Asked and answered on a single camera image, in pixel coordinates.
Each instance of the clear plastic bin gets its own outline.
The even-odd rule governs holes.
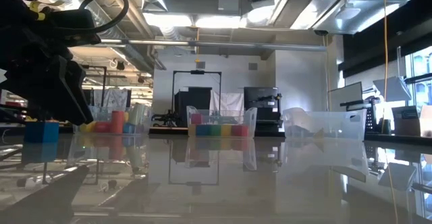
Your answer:
[[[198,110],[187,106],[189,136],[253,138],[257,108],[247,111]]]
[[[74,133],[98,134],[148,134],[151,125],[151,108],[135,104],[126,110],[113,107],[89,107],[93,115],[90,124],[74,125]]]
[[[294,141],[364,140],[366,110],[350,112],[283,111],[285,137]]]

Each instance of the reflective table surface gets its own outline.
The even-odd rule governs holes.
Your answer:
[[[0,223],[432,219],[432,147],[68,135],[58,144],[1,146],[7,155]]]

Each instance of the plastic container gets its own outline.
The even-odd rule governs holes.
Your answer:
[[[283,111],[287,140],[323,142],[364,140],[366,110],[349,112],[306,112],[300,108]]]
[[[74,133],[81,134],[148,134],[151,125],[151,108],[135,104],[119,110],[113,107],[89,107],[94,121],[80,126],[74,125]]]
[[[187,106],[189,136],[253,138],[257,108],[247,111],[198,110]]]

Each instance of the orange cylinder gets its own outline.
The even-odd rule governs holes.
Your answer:
[[[111,113],[111,133],[122,134],[124,123],[124,111],[113,111]]]

